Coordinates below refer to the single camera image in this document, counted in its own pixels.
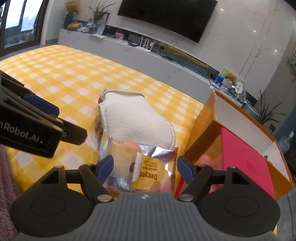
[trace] box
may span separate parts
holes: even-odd
[[[194,121],[184,156],[191,162],[196,162],[201,155],[202,148],[196,146],[199,137],[209,126],[224,126],[241,140],[247,143],[262,156],[267,156],[267,166],[274,187],[275,198],[278,200],[293,188],[291,174],[285,158],[275,138],[255,119],[235,105],[224,95],[216,92],[211,94]],[[221,140],[215,135],[215,129],[208,130],[208,137],[204,142],[212,143],[205,152],[212,160],[221,155]],[[180,180],[176,194],[180,192]]]

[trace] marble wall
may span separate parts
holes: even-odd
[[[273,118],[280,123],[274,121],[268,121],[263,126],[269,129],[272,123],[276,130],[274,137],[279,139],[282,135],[288,136],[292,130],[296,129],[296,82],[293,81],[294,77],[291,75],[289,65],[287,65],[287,58],[296,59],[293,54],[296,43],[296,24],[293,27],[290,40],[287,44],[286,50],[282,56],[282,59],[277,67],[273,77],[267,85],[264,95],[266,104],[270,104],[270,108],[274,107],[278,103],[281,103],[274,111],[285,113],[287,115],[274,115]],[[260,109],[260,102],[257,103],[258,109]]]
[[[76,17],[91,18],[82,0]],[[220,70],[233,70],[246,81],[245,89],[257,99],[265,90],[290,39],[296,11],[284,0],[219,0],[199,43],[160,27],[117,16],[121,0],[110,6],[108,25],[137,32],[170,44]]]

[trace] gray tiled floor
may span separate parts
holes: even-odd
[[[21,49],[21,50],[18,50],[18,51],[15,51],[15,52],[12,52],[12,53],[9,53],[9,54],[6,54],[6,55],[0,57],[0,61],[4,60],[4,59],[7,59],[9,57],[15,56],[15,55],[20,54],[20,53],[24,53],[24,52],[27,52],[27,51],[30,51],[30,50],[33,50],[33,49],[38,49],[40,47],[50,46],[50,45],[54,45],[54,44],[57,44],[57,43],[45,44],[45,45],[42,45],[42,46],[41,45],[35,45],[35,46],[32,46],[32,47]]]
[[[281,210],[277,230],[281,241],[289,241],[296,236],[296,184],[294,188],[280,200],[278,204]]]

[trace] snack packages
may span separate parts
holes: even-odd
[[[161,147],[133,142],[118,143],[104,132],[99,158],[114,158],[114,168],[104,186],[115,192],[172,192],[175,180],[177,148]]]

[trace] bread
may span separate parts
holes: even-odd
[[[67,27],[67,29],[77,29],[80,28],[81,23],[70,23]]]

